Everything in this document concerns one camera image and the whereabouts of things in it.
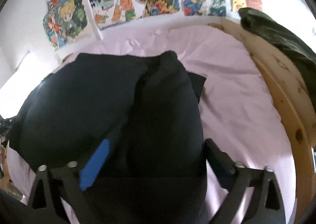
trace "black metal bracket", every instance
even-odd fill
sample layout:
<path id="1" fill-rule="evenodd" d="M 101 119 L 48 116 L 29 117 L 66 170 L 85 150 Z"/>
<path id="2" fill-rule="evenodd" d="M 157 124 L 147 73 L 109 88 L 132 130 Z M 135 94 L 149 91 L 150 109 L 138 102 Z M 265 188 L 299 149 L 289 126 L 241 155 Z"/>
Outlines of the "black metal bracket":
<path id="1" fill-rule="evenodd" d="M 4 178 L 4 173 L 0 167 L 0 179 L 3 179 Z"/>
<path id="2" fill-rule="evenodd" d="M 254 192 L 242 224 L 285 224 L 282 196 L 271 167 L 256 170 L 235 163 L 211 139 L 204 142 L 204 154 L 221 187 L 229 191 L 209 224 L 231 223 L 247 187 L 254 187 Z"/>
<path id="3" fill-rule="evenodd" d="M 44 224 L 47 219 L 51 224 L 70 223 L 61 201 L 61 191 L 65 191 L 64 200 L 75 211 L 79 223 L 101 224 L 90 211 L 79 188 L 78 171 L 71 165 L 51 170 L 40 166 L 28 202 L 32 214 L 23 224 Z"/>

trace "metal bolt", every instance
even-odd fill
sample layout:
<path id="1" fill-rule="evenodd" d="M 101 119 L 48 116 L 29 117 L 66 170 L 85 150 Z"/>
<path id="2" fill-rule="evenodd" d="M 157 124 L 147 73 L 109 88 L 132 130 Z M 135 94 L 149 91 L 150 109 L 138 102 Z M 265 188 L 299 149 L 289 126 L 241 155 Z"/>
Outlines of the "metal bolt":
<path id="1" fill-rule="evenodd" d="M 268 172 L 274 172 L 274 169 L 271 166 L 265 166 L 264 169 Z"/>
<path id="2" fill-rule="evenodd" d="M 76 167 L 77 165 L 78 165 L 78 163 L 75 162 L 75 161 L 67 163 L 67 167 L 68 167 L 68 168 L 74 168 L 74 167 Z"/>
<path id="3" fill-rule="evenodd" d="M 42 165 L 38 168 L 39 171 L 45 171 L 47 169 L 46 165 Z"/>
<path id="4" fill-rule="evenodd" d="M 235 166 L 237 167 L 237 168 L 245 168 L 246 166 L 244 165 L 244 163 L 242 163 L 242 162 L 235 162 Z"/>

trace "white wall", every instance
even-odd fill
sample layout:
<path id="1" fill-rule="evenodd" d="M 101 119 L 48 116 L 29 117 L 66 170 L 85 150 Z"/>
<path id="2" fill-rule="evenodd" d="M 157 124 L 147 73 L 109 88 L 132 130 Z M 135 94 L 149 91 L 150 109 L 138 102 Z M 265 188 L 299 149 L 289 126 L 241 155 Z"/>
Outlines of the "white wall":
<path id="1" fill-rule="evenodd" d="M 238 14 L 230 11 L 230 0 L 226 1 L 228 17 L 238 19 Z M 95 25 L 89 5 L 86 5 L 86 10 L 91 24 Z M 185 17 L 183 12 L 150 17 L 105 29 L 100 33 L 96 31 L 94 36 L 66 45 L 54 52 L 43 28 L 43 17 L 46 12 L 45 0 L 8 0 L 0 12 L 0 45 L 12 71 L 19 66 L 28 51 L 34 54 L 48 71 L 52 71 L 58 66 L 56 59 L 79 51 L 87 43 L 106 37 L 114 29 L 136 26 L 178 28 L 219 21 L 218 18 L 209 16 Z M 316 51 L 316 38 L 312 35 L 312 28 L 316 28 L 316 20 L 303 2 L 263 0 L 263 12 L 294 32 Z"/>
<path id="2" fill-rule="evenodd" d="M 0 88 L 13 75 L 13 71 L 9 68 L 6 57 L 4 56 L 2 47 L 0 47 Z"/>

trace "bed sheet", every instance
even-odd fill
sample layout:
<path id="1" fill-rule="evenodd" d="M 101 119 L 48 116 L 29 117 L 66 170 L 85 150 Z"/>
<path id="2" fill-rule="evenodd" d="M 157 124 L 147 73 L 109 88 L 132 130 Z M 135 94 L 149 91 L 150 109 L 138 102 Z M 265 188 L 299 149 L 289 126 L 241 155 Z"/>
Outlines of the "bed sheet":
<path id="1" fill-rule="evenodd" d="M 295 200 L 295 166 L 291 145 L 267 85 L 243 44 L 216 28 L 189 26 L 176 30 L 126 28 L 108 33 L 104 40 L 80 50 L 92 54 L 156 56 L 173 50 L 184 67 L 206 77 L 199 103 L 204 138 L 212 138 L 234 161 L 263 169 L 272 166 L 279 182 L 288 223 Z M 75 60 L 73 53 L 59 68 Z M 27 163 L 8 150 L 8 167 L 15 186 L 29 194 L 33 184 L 21 184 L 29 171 Z M 222 204 L 227 191 L 222 189 L 209 165 L 207 210 L 210 218 Z M 252 194 L 248 188 L 233 221 L 241 223 Z M 77 220 L 66 206 L 71 223 Z"/>

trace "bed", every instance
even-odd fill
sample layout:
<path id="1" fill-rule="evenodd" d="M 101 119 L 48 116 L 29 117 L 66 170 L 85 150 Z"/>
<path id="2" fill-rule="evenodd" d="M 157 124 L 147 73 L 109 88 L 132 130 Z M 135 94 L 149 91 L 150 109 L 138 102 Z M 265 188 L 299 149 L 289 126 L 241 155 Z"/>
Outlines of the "bed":
<path id="1" fill-rule="evenodd" d="M 316 145 L 316 115 L 304 81 L 284 54 L 239 24 L 222 18 L 220 24 L 212 26 L 216 28 L 126 28 L 112 32 L 104 40 L 70 55 L 55 72 L 74 61 L 80 52 L 155 56 L 166 50 L 176 51 L 188 71 L 207 78 L 199 105 L 204 138 L 211 137 L 234 161 L 242 161 L 248 167 L 272 166 L 287 223 L 295 197 L 299 219 L 312 200 L 316 181 L 312 153 Z M 235 107 L 234 102 L 227 100 L 229 97 L 240 106 Z M 35 176 L 12 149 L 8 150 L 8 168 L 13 183 L 27 197 Z M 233 223 L 241 222 L 251 194 L 249 189 Z M 208 167 L 206 201 L 210 217 L 226 195 Z M 73 212 L 65 205 L 72 223 L 76 223 Z"/>
<path id="2" fill-rule="evenodd" d="M 296 171 L 298 220 L 315 194 L 316 115 L 301 74 L 277 48 L 245 31 L 239 24 L 221 19 L 223 31 L 241 41 L 260 70 L 281 116 L 291 143 Z"/>

